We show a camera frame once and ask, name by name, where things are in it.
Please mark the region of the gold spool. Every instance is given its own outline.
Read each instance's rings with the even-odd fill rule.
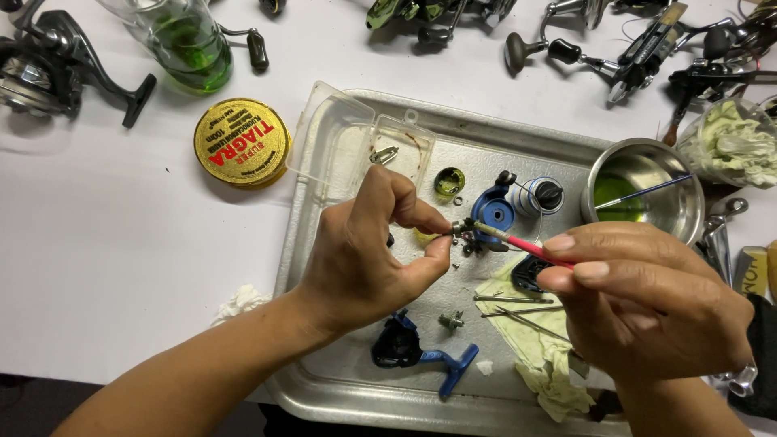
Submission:
[[[238,188],[268,187],[286,173],[291,136],[266,104],[237,98],[216,103],[194,131],[194,152],[205,170]]]

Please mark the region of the hand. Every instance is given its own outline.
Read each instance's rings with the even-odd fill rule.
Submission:
[[[316,327],[342,335],[411,303],[448,271],[450,236],[436,238],[408,265],[386,246],[389,224],[445,233],[451,223],[416,199],[406,177],[372,166],[356,198],[325,209],[307,270],[292,291],[309,308]]]
[[[545,241],[545,252],[579,263],[537,280],[564,305],[575,350],[616,382],[713,375],[751,360],[752,305],[673,236],[599,222]]]

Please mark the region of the fingernail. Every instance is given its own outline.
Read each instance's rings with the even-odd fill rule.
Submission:
[[[597,279],[607,276],[610,266],[604,261],[591,261],[575,264],[575,277],[580,279]]]
[[[551,252],[560,252],[561,250],[571,249],[575,245],[575,238],[567,234],[561,234],[545,240],[542,245]]]

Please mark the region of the red brush handle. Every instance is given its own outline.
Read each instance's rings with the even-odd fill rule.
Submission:
[[[509,238],[507,238],[507,242],[517,247],[518,249],[525,250],[529,254],[534,255],[535,257],[541,260],[548,261],[551,264],[561,266],[561,267],[566,267],[570,270],[573,270],[575,268],[575,264],[568,263],[566,261],[559,261],[559,260],[554,260],[552,258],[548,258],[545,255],[545,251],[542,250],[540,246],[535,246],[534,244],[531,244],[528,241],[520,239],[516,236],[510,236]]]

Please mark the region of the white table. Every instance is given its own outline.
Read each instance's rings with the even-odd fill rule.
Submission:
[[[228,28],[259,28],[271,66],[256,76],[246,49],[233,47],[232,80],[201,97],[178,90],[96,2],[49,0],[46,9],[76,18],[120,85],[135,89],[149,72],[160,83],[129,131],[121,127],[124,109],[94,88],[85,91],[75,121],[0,110],[0,372],[108,383],[208,328],[240,285],[273,288],[294,174],[264,191],[240,191],[208,176],[192,134],[220,100],[262,100],[293,133],[314,81],[323,80],[612,141],[655,138],[673,110],[662,90],[666,79],[695,57],[681,52],[667,60],[649,89],[608,107],[608,86],[584,66],[556,63],[556,70],[540,54],[517,78],[508,74],[504,40],[514,30],[535,40],[544,2],[519,2],[490,33],[479,18],[465,17],[455,41],[438,53],[418,52],[412,34],[370,33],[364,18],[371,2],[294,0],[272,18],[257,0],[215,2],[213,13]],[[736,8],[733,0],[687,3],[685,21],[694,25]],[[753,5],[743,7],[749,12]],[[593,32],[575,16],[558,18],[548,35],[615,59],[628,45],[621,25],[632,18],[608,12]],[[0,31],[10,35],[2,20]],[[645,25],[625,29],[634,37]],[[775,58],[763,68],[777,69]],[[746,97],[759,101],[775,92],[752,86]],[[758,201],[734,219],[734,253],[777,238],[777,228],[767,225],[777,189],[746,192]]]

